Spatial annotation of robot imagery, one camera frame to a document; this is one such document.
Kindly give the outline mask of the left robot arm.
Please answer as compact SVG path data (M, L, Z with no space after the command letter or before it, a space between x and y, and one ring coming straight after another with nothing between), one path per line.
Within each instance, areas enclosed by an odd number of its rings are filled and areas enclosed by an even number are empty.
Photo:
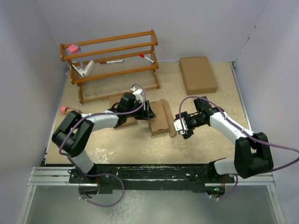
M80 178L86 183L91 183L98 173L95 163L85 150L91 133L104 128L120 127L128 118L150 120L155 117L144 94L125 93L119 102L104 112L91 115L77 111L69 112L54 131L51 140L59 147L59 153L67 156L80 170Z

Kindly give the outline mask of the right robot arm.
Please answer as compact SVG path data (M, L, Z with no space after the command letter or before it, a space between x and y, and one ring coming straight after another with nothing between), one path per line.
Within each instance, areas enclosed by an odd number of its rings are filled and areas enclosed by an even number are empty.
M194 97L193 102L195 113L179 111L175 116L175 131L188 139L195 128L207 125L219 131L235 147L233 158L210 163L212 168L207 174L210 181L219 182L224 175L239 175L246 179L273 169L270 145L264 133L255 133L241 126L207 97Z

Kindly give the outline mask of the small closed cardboard box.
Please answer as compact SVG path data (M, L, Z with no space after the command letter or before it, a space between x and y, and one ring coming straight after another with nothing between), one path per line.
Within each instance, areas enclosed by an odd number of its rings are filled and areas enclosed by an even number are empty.
M120 99L121 99L122 95L117 95L117 96L114 96L114 97L109 97L109 104L110 106L112 107L114 104L120 102ZM127 118L126 122L123 123L121 126L117 127L117 128L121 128L121 127L125 127L125 126L132 126L132 125L136 125L137 124L137 121L132 118L132 117L129 117Z

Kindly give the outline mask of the large closed cardboard box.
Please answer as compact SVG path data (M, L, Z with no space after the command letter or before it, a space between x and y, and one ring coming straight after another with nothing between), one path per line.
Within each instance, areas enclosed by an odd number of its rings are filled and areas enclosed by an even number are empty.
M206 56L180 58L179 68L188 96L217 91L218 84Z

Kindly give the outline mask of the red capped marker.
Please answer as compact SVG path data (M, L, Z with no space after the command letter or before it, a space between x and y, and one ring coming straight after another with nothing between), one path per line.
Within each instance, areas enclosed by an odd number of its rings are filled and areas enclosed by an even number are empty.
M150 61L151 63L155 63L155 61L154 61L154 60L152 60L152 59L150 59L150 58L146 57L144 54L140 54L140 57L142 57L142 58L144 58L144 59L146 59L146 60Z

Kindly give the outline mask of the black capped white marker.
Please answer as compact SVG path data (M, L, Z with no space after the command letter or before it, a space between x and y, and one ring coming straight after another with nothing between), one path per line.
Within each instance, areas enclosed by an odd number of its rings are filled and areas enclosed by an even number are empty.
M112 60L112 61L103 61L99 62L100 64L109 64L109 63L123 63L124 60Z

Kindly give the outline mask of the wooden rack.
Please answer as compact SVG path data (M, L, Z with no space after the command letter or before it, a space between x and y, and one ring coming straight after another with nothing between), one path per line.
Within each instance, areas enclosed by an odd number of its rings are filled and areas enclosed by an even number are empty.
M81 50L71 54L67 48L77 44ZM60 44L59 53L63 62L68 63L71 84L76 85L80 103L87 103L103 98L114 97L128 92L132 84L140 84L146 90L158 89L160 83L157 77L159 63L155 53L158 38L154 30ZM80 68L80 62L85 66L94 61L92 71L86 77L80 75L72 67ZM123 63L100 64L103 61L124 60Z

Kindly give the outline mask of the white eraser brush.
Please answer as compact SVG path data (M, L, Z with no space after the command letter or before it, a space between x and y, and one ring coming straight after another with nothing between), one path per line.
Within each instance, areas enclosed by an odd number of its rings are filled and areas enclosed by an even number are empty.
M86 66L82 62L80 62L79 64L80 64L80 68L78 68L74 64L72 65L72 67L80 75L80 77L88 76L89 73L92 71L92 69L94 67L94 61L93 60L90 60L89 63Z

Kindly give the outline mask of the small pink capped bottle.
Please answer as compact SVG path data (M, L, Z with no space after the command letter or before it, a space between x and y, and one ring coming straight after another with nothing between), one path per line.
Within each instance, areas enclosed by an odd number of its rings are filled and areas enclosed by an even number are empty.
M67 107L67 106L61 106L60 107L60 112L62 114L65 114L65 115L67 115L68 113L70 113L72 111L82 113L79 109L74 109L74 108L70 108L70 107Z

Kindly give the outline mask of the pink eraser block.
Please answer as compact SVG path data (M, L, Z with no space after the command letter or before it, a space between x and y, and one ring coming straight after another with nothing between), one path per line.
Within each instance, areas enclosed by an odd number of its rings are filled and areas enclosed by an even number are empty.
M70 45L67 50L71 53L71 54L76 54L81 50L81 47L77 44L72 44Z

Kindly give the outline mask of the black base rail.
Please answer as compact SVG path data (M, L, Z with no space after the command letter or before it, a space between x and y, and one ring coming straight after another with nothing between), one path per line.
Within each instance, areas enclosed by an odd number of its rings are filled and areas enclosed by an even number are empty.
M111 194L114 190L187 190L222 195L234 183L219 175L211 164L97 164L90 175L68 170L69 182L85 194Z

